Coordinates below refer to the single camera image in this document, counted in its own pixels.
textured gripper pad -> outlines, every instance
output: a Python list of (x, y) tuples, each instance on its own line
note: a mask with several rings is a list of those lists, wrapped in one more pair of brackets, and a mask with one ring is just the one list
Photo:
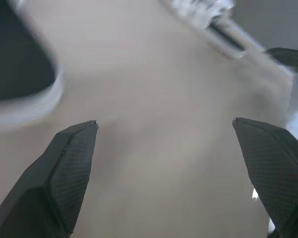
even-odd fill
[(74, 230), (82, 205), (95, 146), (89, 130), (76, 134), (64, 152), (50, 182), (51, 196), (69, 232)]
[(87, 121), (54, 136), (0, 205), (0, 238), (70, 237), (89, 180), (97, 130), (96, 121)]
[(249, 178), (281, 231), (298, 219), (298, 141), (263, 122), (237, 118), (233, 126)]

floor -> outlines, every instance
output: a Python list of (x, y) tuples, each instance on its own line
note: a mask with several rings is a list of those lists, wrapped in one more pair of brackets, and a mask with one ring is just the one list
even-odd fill
[(264, 238), (231, 122), (286, 125), (292, 81), (222, 56), (156, 0), (31, 0), (67, 76), (49, 117), (0, 131), (0, 203), (60, 130), (99, 123), (72, 238)]

blurred object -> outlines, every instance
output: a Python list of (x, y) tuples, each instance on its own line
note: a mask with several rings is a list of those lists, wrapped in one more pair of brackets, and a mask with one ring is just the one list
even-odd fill
[(55, 135), (0, 205), (0, 238), (68, 238), (89, 181), (96, 121)]
[(231, 0), (162, 0), (164, 5), (193, 29), (203, 32), (206, 39), (231, 58), (244, 55), (245, 46), (227, 30)]
[(298, 73), (298, 0), (236, 0), (232, 19), (278, 63)]
[(298, 50), (278, 47), (268, 49), (267, 53), (275, 58), (278, 63), (289, 66), (298, 73)]
[(233, 127), (249, 178), (276, 227), (269, 237), (298, 238), (298, 141), (259, 121), (236, 118)]
[(0, 0), (0, 123), (36, 120), (61, 99), (60, 72), (36, 37)]

